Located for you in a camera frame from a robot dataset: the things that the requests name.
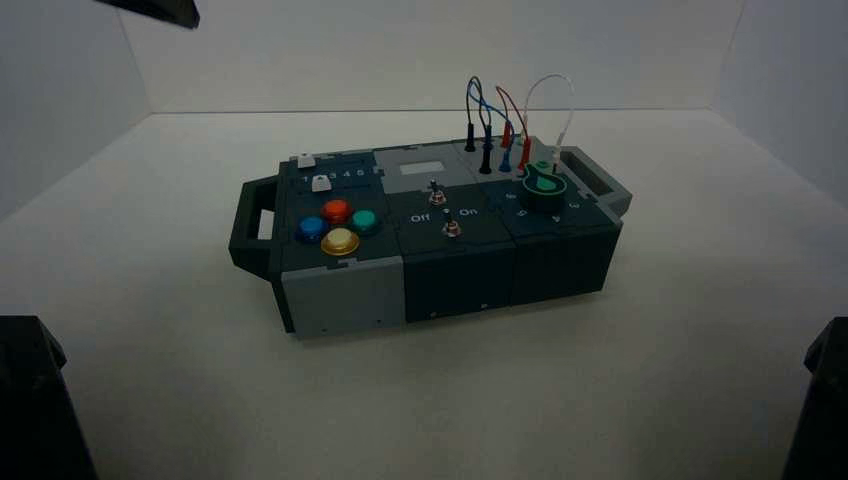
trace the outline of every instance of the green button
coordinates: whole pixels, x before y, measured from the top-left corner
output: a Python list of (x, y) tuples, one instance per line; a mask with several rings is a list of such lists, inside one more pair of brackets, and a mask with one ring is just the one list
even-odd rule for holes
[(377, 225), (377, 215), (371, 210), (357, 210), (353, 214), (351, 224), (357, 231), (367, 232)]

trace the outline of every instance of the toggle switch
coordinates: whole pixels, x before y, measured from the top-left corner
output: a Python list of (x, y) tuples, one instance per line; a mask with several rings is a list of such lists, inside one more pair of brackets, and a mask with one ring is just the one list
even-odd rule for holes
[(450, 209), (446, 208), (442, 210), (442, 215), (444, 215), (445, 218), (445, 225), (442, 227), (442, 233), (450, 238), (460, 236), (462, 234), (462, 229), (459, 228), (459, 223), (453, 219)]
[(444, 205), (445, 202), (448, 201), (448, 197), (445, 196), (445, 192), (439, 188), (439, 185), (436, 183), (436, 179), (430, 180), (430, 197), (429, 197), (430, 205)]

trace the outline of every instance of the white button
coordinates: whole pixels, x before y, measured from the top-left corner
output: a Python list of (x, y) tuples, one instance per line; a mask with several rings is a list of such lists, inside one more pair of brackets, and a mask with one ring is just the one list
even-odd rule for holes
[(310, 168), (315, 166), (315, 157), (311, 153), (301, 153), (297, 156), (297, 168)]
[(332, 189), (333, 185), (330, 184), (330, 179), (326, 175), (315, 175), (312, 177), (313, 192), (326, 192)]

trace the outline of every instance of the white table surface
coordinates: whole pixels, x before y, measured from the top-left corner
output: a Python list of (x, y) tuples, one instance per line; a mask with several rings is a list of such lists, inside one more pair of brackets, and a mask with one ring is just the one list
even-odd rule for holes
[(602, 292), (283, 332), (227, 253), (241, 183), (464, 117), (154, 115), (3, 221), (0, 312), (65, 347), (102, 478), (776, 478), (804, 352), (848, 313), (848, 211), (708, 111), (576, 114), (635, 195)]

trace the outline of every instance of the round arcade button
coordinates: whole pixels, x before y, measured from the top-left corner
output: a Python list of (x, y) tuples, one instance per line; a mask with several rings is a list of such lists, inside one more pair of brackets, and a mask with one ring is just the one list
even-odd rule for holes
[(377, 226), (377, 215), (372, 210), (357, 210), (353, 213), (350, 226), (359, 233), (368, 233)]
[(359, 237), (346, 228), (334, 228), (321, 240), (321, 250), (327, 255), (340, 257), (359, 248)]
[(330, 225), (346, 223), (352, 213), (350, 204), (344, 200), (330, 200), (321, 207), (321, 216), (327, 219)]
[(320, 217), (306, 217), (297, 226), (297, 238), (306, 243), (318, 243), (329, 227)]

